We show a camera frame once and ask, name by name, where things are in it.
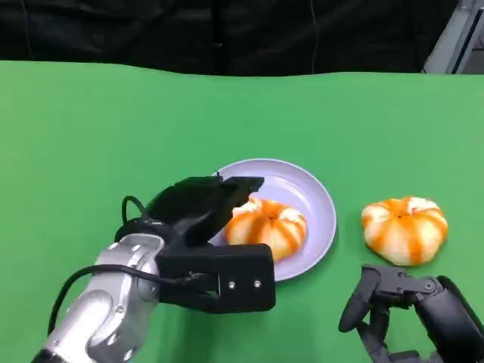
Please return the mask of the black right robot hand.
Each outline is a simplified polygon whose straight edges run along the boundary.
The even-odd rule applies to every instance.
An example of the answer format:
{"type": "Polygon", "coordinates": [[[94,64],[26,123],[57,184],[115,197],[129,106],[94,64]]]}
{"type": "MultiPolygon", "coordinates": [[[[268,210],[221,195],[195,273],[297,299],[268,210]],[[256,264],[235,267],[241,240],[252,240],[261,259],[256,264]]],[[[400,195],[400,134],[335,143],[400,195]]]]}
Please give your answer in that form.
{"type": "Polygon", "coordinates": [[[483,324],[453,281],[416,278],[403,268],[369,265],[346,303],[338,330],[357,330],[373,362],[422,362],[419,352],[390,352],[386,343],[392,308],[413,308],[435,346],[430,362],[481,362],[483,324]]]}

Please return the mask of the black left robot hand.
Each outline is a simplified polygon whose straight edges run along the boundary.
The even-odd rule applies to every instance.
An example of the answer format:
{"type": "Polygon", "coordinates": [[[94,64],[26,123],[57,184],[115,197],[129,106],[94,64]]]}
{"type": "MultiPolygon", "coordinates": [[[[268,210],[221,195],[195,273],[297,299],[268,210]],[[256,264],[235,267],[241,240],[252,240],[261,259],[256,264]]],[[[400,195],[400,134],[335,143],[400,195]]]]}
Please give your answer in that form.
{"type": "Polygon", "coordinates": [[[147,214],[168,225],[188,246],[202,246],[218,234],[264,183],[259,176],[221,175],[185,178],[161,191],[147,214]]]}

